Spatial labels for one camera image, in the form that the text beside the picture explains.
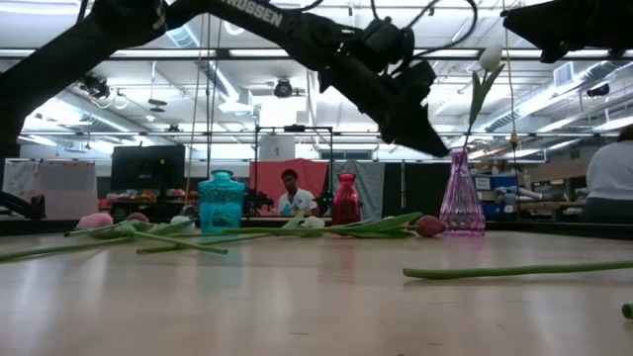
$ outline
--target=red backdrop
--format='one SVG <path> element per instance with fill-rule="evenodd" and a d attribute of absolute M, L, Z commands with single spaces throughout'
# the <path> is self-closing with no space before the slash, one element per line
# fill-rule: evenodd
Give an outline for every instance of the red backdrop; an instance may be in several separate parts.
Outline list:
<path fill-rule="evenodd" d="M 327 174 L 327 162 L 312 162 L 307 159 L 293 159 L 281 162 L 257 163 L 257 190 L 279 201 L 286 192 L 281 173 L 286 169 L 297 172 L 297 186 L 311 192 L 315 198 L 320 195 Z M 250 163 L 250 188 L 255 188 L 255 163 Z"/>

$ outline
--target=pink glass vase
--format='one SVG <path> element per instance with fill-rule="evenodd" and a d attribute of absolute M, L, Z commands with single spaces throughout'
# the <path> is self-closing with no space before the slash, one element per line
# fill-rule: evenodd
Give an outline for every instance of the pink glass vase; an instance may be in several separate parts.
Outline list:
<path fill-rule="evenodd" d="M 355 174 L 341 173 L 338 175 L 339 186 L 334 195 L 332 207 L 333 224 L 360 222 L 360 203 L 358 202 L 358 193 L 354 188 L 355 180 Z"/>
<path fill-rule="evenodd" d="M 446 225 L 445 234 L 483 236 L 486 218 L 468 170 L 468 150 L 451 150 L 451 176 L 446 185 L 439 219 Z"/>

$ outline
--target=white tulip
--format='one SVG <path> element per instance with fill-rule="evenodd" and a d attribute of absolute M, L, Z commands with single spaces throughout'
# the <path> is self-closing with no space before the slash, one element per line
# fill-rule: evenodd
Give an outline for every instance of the white tulip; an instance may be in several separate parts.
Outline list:
<path fill-rule="evenodd" d="M 308 217 L 304 223 L 301 224 L 302 227 L 310 227 L 310 228 L 324 228 L 325 221 L 321 220 L 317 217 Z"/>
<path fill-rule="evenodd" d="M 183 217 L 183 216 L 175 216 L 173 218 L 171 218 L 171 222 L 170 223 L 183 223 L 183 222 L 190 222 L 191 219 L 187 218 L 187 217 Z M 187 228 L 183 228 L 180 233 L 192 233 L 194 230 L 196 229 L 196 225 L 194 223 L 191 223 L 190 225 L 187 226 Z"/>
<path fill-rule="evenodd" d="M 503 53 L 503 46 L 501 44 L 493 44 L 486 48 L 479 58 L 479 65 L 482 69 L 492 72 L 501 65 L 501 55 Z"/>

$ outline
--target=red vase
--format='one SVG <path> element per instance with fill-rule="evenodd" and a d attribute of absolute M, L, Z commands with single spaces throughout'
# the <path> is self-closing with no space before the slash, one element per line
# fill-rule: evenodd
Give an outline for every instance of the red vase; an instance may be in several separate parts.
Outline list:
<path fill-rule="evenodd" d="M 332 207 L 332 223 L 346 224 L 360 222 L 360 204 L 358 193 L 354 188 L 356 175 L 351 173 L 341 173 L 338 175 L 338 190 L 334 195 L 334 205 Z"/>

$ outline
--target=laboratory room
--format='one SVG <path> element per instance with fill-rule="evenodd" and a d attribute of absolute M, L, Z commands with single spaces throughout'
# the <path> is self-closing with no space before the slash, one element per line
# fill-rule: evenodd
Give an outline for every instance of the laboratory room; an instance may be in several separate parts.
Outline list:
<path fill-rule="evenodd" d="M 0 355 L 631 355 L 631 20 L 0 2 Z"/>

